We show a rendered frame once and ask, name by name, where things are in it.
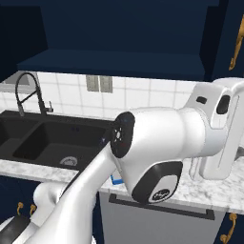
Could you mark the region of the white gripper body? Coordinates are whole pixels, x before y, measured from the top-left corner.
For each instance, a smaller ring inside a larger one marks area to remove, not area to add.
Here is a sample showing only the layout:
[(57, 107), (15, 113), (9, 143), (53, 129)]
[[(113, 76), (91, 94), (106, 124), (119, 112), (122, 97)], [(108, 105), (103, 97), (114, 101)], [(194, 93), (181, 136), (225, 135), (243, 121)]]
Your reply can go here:
[(189, 98), (189, 106), (207, 115), (213, 141), (217, 140), (218, 130), (227, 128), (220, 152), (192, 160), (191, 179), (226, 179), (237, 159), (237, 149), (244, 133), (244, 78), (220, 78), (213, 83), (198, 83)]

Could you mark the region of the blue tray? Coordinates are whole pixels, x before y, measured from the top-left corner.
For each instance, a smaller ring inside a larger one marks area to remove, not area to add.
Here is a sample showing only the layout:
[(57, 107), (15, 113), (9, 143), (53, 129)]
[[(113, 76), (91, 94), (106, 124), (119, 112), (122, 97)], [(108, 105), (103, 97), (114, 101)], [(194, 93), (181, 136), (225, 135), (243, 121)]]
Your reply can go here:
[(112, 184), (113, 184), (113, 185), (119, 185), (119, 184), (123, 184), (123, 183), (124, 183), (124, 181), (123, 181), (122, 178), (120, 178), (120, 179), (115, 179), (115, 178), (113, 177), (113, 175), (111, 175), (111, 181), (112, 181)]

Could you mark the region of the grey dishwasher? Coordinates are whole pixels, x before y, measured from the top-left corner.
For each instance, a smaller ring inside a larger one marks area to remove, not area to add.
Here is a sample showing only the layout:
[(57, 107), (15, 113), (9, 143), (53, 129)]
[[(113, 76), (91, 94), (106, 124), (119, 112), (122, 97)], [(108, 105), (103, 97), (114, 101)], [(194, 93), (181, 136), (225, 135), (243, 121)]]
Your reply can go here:
[[(162, 213), (109, 202), (110, 193), (100, 193), (105, 244), (214, 244), (224, 213), (214, 211), (215, 220)], [(134, 202), (130, 197), (118, 199)], [(172, 203), (155, 204), (197, 213), (206, 210)]]

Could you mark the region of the black double sink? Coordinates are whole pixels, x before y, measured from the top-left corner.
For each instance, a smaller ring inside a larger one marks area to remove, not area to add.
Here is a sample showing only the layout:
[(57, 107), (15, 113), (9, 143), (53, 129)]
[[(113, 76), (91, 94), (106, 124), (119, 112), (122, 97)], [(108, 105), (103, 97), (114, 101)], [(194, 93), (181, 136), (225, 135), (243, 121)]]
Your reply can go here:
[(108, 142), (110, 120), (0, 112), (0, 159), (83, 171)]

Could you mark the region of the black spring tap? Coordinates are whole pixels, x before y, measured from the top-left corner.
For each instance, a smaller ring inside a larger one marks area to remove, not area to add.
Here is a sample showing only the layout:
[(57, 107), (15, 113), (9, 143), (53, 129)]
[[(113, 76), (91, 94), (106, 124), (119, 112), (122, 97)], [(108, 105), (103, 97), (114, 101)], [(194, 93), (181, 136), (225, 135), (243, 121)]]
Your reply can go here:
[[(19, 98), (18, 87), (19, 87), (20, 80), (25, 75), (29, 75), (33, 79), (35, 90), (32, 93), (30, 93), (27, 97), (25, 97), (24, 99), (20, 99)], [(15, 83), (14, 92), (15, 92), (15, 98), (16, 98), (16, 102), (17, 102), (18, 111), (19, 111), (21, 116), (25, 115), (23, 104), (27, 100), (29, 100), (32, 96), (34, 96), (35, 94), (37, 95), (38, 106), (39, 106), (40, 113), (43, 116), (46, 116), (48, 112), (54, 112), (54, 109), (53, 109), (52, 106), (49, 106), (49, 107), (45, 106), (45, 102), (44, 102), (43, 97), (42, 97), (42, 92), (41, 92), (40, 85), (39, 85), (37, 79), (35, 78), (35, 76), (32, 73), (30, 73), (30, 72), (25, 71), (25, 72), (23, 72), (22, 74), (20, 74), (18, 76), (18, 78), (16, 80), (16, 83)]]

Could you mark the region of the navy wall cabinet door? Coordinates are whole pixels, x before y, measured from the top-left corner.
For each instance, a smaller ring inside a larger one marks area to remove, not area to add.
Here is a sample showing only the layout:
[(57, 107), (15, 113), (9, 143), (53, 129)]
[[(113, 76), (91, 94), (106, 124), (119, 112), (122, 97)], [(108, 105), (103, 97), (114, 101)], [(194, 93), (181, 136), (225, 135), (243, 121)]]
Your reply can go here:
[(0, 83), (19, 71), (21, 62), (47, 48), (41, 8), (0, 0)]
[(235, 42), (244, 15), (244, 0), (216, 0), (208, 7), (200, 48), (200, 59), (205, 74), (204, 81), (212, 82), (223, 77), (244, 76), (244, 41), (230, 71)]

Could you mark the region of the grey wall socket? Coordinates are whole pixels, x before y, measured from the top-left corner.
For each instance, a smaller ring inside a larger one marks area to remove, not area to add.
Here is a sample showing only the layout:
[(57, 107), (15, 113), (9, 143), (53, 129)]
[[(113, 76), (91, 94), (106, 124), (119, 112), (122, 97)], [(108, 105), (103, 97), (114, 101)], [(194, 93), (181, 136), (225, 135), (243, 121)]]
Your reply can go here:
[(102, 92), (112, 92), (112, 77), (101, 76), (100, 77), (100, 90)]
[(89, 92), (99, 91), (98, 77), (96, 75), (87, 75), (86, 83), (87, 83), (87, 90)]

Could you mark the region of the navy wall cabinet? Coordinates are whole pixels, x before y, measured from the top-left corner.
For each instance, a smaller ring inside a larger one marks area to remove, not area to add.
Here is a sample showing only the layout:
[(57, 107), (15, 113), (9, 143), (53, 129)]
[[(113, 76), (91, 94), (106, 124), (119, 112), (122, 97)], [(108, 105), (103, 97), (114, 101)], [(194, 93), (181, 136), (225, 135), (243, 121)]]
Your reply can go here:
[(48, 47), (30, 71), (201, 80), (207, 10), (219, 0), (42, 0)]

